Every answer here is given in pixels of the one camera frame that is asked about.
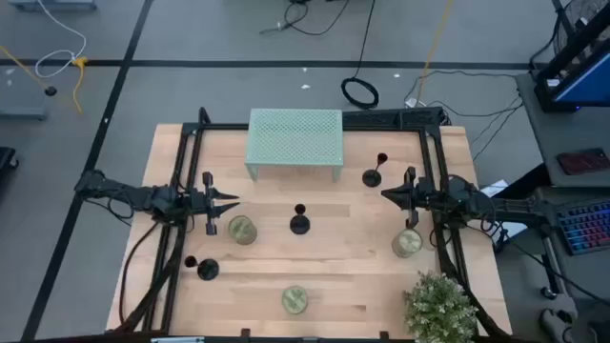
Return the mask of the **dark red phone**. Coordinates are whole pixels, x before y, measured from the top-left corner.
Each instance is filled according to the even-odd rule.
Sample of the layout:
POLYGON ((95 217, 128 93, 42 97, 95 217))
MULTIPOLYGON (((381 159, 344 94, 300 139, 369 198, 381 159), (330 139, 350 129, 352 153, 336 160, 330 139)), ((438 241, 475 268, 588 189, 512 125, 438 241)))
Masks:
POLYGON ((558 154, 556 159, 567 175, 610 170, 610 158, 602 148, 563 152, 558 154))

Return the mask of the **black aluminium rig frame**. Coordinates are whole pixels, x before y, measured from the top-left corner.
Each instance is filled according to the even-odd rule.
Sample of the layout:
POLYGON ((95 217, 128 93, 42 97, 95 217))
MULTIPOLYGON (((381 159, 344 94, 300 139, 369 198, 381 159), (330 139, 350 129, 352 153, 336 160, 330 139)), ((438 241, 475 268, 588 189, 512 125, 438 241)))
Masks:
POLYGON ((419 272, 438 270, 437 252, 425 245, 408 258, 397 257, 391 243, 406 215, 361 176, 385 152, 382 187, 398 186, 409 167, 423 165, 418 134, 377 124, 345 131, 336 182, 330 169, 319 167, 263 167, 253 181, 245 166, 247 139, 245 126, 204 131, 197 169, 210 172, 222 192, 237 195, 239 205, 219 218, 215 236, 206 234, 203 218, 191 222, 183 253, 215 259, 219 275, 204 281, 195 269, 181 268, 175 289, 157 298, 153 326, 210 340, 237 337, 242 328, 264 341, 379 338, 382 331, 390 339, 406 338, 402 294, 419 272), (305 234, 290 230, 296 204, 306 207, 311 222, 305 234), (250 245, 229 235, 228 224, 239 215, 257 228, 250 245), (303 313, 282 307, 282 292, 291 286, 308 294, 303 313))

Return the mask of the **small green potted plant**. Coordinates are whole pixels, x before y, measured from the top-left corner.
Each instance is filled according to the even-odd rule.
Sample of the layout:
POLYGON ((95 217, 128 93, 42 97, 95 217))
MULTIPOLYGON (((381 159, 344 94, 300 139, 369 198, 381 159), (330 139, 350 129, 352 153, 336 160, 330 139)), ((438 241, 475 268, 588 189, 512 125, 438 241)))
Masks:
POLYGON ((445 273, 419 272, 403 292, 405 329, 416 343, 474 343, 477 308, 465 290, 445 273))

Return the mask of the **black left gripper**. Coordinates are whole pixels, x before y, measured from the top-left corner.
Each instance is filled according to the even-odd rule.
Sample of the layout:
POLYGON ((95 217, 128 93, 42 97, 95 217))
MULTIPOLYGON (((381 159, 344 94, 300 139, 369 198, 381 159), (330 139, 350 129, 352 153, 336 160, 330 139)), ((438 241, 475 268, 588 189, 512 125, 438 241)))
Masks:
POLYGON ((204 171, 202 173, 202 180, 204 185, 203 191, 199 191, 197 188, 192 188, 189 191, 188 216, 191 218, 192 223, 194 223, 194 217, 196 215, 205 214, 207 216, 205 224, 206 234, 209 236, 217 235, 217 226, 214 223, 214 219, 220 217, 224 212, 238 206, 239 202, 215 206, 214 200, 238 199, 238 196, 226 194, 214 188, 213 175, 209 171, 204 171))

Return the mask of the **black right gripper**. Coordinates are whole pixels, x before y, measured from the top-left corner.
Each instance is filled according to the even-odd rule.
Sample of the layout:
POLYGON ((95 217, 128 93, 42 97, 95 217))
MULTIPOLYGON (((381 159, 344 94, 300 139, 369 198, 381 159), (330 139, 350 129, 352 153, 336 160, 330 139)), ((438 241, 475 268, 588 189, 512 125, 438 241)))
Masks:
POLYGON ((426 176, 417 177, 416 169, 409 167, 404 175, 406 183, 381 191, 381 195, 396 204, 402 211, 409 212, 406 228, 414 229, 419 222, 417 209, 430 208, 430 196, 433 184, 426 176))

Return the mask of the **silver glass candle jar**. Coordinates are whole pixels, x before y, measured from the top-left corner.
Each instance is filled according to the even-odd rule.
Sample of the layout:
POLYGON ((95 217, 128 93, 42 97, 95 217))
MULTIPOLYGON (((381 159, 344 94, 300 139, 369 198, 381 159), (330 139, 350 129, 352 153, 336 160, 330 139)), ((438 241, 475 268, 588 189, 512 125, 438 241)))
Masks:
POLYGON ((407 258, 421 250, 422 238, 417 231, 405 229, 394 237, 391 247, 396 256, 407 258))
POLYGON ((228 224, 230 237, 239 245, 250 245, 257 238, 254 222, 245 215, 234 217, 228 224))
POLYGON ((282 292, 281 304, 287 313, 300 314, 306 311, 309 297, 303 288, 291 286, 282 292))

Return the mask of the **grey desk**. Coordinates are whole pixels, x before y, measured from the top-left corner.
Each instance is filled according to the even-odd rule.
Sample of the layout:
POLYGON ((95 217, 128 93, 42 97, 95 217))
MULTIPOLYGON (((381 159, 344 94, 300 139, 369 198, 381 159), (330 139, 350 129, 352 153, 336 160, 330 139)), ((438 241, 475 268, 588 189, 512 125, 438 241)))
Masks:
POLYGON ((544 112, 535 95, 532 76, 518 75, 516 83, 551 183, 563 188, 610 188, 610 169, 568 175, 557 161, 557 155, 562 152, 593 148, 602 148, 610 158, 610 108, 544 112))

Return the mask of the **white paper sheet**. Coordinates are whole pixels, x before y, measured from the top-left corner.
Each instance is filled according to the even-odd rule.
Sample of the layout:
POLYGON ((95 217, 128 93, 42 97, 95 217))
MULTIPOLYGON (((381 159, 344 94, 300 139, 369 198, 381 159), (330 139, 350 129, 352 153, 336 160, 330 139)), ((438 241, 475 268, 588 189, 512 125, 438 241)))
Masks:
POLYGON ((488 197, 494 197, 495 195, 504 191, 507 187, 508 183, 505 180, 499 180, 495 183, 482 187, 480 191, 488 197))

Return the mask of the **black floor fan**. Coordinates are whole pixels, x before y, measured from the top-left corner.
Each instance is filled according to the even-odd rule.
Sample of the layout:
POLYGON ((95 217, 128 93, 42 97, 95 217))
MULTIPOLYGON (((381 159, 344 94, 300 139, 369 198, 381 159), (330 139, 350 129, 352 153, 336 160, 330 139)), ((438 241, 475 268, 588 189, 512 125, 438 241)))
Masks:
POLYGON ((584 29, 610 0, 552 0, 557 13, 552 45, 554 53, 563 50, 571 37, 584 29))

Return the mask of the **mint green perforated metal shelf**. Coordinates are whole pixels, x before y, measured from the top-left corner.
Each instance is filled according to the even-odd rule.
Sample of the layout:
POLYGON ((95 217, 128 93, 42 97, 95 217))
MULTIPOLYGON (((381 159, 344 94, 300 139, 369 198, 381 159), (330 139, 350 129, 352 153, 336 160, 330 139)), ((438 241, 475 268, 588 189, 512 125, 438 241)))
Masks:
POLYGON ((245 166, 253 181, 262 166, 330 167, 338 181, 344 166, 343 112, 251 110, 245 166))

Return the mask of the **blue screen monitor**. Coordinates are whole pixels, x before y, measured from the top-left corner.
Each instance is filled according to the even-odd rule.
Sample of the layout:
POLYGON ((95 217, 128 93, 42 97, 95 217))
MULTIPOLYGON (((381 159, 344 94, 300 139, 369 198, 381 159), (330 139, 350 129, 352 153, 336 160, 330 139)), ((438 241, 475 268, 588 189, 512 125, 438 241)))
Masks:
POLYGON ((610 4, 538 73, 534 93, 543 111, 610 108, 610 38, 599 40, 609 27, 610 4))

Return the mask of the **grey floor platform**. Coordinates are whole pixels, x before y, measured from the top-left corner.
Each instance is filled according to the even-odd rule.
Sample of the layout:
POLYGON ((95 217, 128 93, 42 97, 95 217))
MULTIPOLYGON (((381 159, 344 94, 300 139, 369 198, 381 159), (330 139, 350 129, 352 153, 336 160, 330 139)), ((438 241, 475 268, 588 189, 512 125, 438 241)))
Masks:
POLYGON ((46 95, 33 81, 13 77, 0 79, 0 120, 48 118, 46 95))

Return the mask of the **backlit rainbow keyboard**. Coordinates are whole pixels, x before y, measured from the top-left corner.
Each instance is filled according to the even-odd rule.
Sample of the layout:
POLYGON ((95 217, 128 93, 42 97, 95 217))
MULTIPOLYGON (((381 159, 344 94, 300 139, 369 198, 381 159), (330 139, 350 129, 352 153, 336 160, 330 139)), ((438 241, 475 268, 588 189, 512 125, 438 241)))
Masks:
POLYGON ((610 249, 610 201, 561 207, 557 210, 557 220, 571 255, 610 249))

